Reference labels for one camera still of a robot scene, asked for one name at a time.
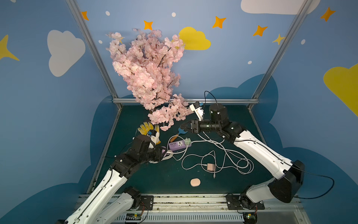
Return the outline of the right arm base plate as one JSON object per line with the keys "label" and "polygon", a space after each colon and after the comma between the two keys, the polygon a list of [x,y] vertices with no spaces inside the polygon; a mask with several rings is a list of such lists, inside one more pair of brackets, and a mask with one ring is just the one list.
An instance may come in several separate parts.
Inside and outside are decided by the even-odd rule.
{"label": "right arm base plate", "polygon": [[227,208],[229,210],[264,210],[265,206],[262,201],[253,203],[246,196],[227,194],[225,196]]}

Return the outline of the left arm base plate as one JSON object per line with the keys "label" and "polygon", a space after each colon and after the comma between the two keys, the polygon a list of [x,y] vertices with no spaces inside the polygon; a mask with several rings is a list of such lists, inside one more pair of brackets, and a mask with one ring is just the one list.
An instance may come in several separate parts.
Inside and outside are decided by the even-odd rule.
{"label": "left arm base plate", "polygon": [[152,211],[154,204],[154,196],[152,195],[142,195],[140,199],[135,199],[133,208],[136,211]]}

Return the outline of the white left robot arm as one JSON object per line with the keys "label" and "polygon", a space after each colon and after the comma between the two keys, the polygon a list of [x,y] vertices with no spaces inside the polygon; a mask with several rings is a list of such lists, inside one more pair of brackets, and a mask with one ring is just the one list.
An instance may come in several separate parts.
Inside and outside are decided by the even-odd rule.
{"label": "white left robot arm", "polygon": [[130,209],[145,208],[141,192],[127,187],[124,192],[110,205],[107,203],[114,194],[139,170],[140,166],[149,161],[161,161],[167,152],[166,147],[150,148],[136,152],[129,149],[116,157],[101,183],[90,194],[86,201],[65,220],[57,224],[110,224],[120,214]]}

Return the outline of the green usb charger plug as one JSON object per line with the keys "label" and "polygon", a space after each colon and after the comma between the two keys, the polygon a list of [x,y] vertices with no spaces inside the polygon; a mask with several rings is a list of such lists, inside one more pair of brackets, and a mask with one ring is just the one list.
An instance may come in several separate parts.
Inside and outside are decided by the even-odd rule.
{"label": "green usb charger plug", "polygon": [[190,138],[185,138],[184,142],[185,142],[185,145],[191,145],[192,144],[192,141],[191,141]]}

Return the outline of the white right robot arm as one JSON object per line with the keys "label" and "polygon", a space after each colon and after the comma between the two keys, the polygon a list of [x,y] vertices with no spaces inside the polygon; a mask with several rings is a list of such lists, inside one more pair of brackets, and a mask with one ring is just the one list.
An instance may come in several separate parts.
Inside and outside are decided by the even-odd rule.
{"label": "white right robot arm", "polygon": [[251,155],[272,174],[270,180],[249,186],[240,194],[241,207],[252,209],[257,203],[273,198],[283,203],[292,201],[304,182],[305,165],[301,161],[291,161],[278,154],[238,122],[230,121],[227,108],[222,104],[209,107],[210,119],[204,119],[204,110],[199,102],[189,108],[197,119],[182,124],[181,129],[192,133],[216,132]]}

